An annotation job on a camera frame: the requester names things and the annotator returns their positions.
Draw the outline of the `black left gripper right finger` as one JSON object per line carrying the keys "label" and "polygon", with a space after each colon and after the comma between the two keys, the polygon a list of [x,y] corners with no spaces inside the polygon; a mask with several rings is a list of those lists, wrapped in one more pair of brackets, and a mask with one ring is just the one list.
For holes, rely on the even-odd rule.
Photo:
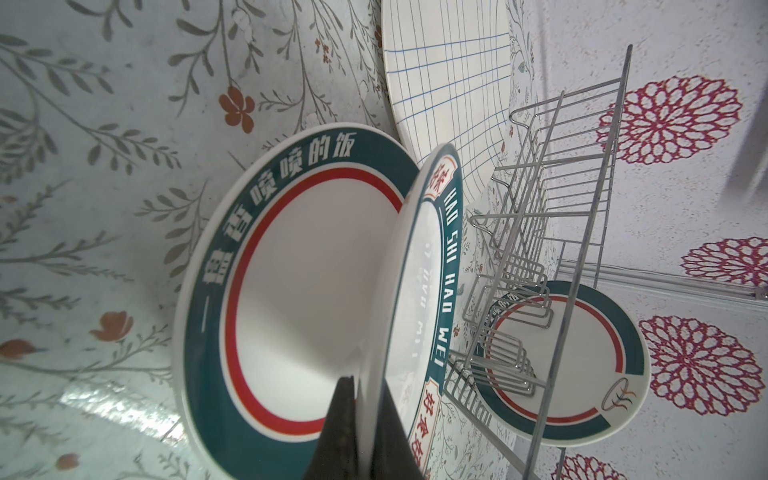
{"label": "black left gripper right finger", "polygon": [[374,480],[424,479],[409,448],[387,383],[383,386],[369,473]]}

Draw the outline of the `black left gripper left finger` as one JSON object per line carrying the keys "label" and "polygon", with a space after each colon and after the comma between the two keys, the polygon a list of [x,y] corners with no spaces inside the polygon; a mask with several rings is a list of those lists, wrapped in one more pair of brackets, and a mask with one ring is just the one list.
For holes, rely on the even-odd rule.
{"label": "black left gripper left finger", "polygon": [[305,480],[357,479],[354,378],[341,377],[336,384],[325,422]]}

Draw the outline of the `cream plate blue grid lines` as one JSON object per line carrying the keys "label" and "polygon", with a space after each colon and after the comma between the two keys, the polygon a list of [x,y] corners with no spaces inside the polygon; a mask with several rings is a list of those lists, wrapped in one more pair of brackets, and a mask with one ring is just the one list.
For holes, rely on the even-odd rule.
{"label": "cream plate blue grid lines", "polygon": [[452,144],[464,201],[478,200],[503,158],[511,93],[505,1],[385,1],[383,59],[401,143],[419,165]]}

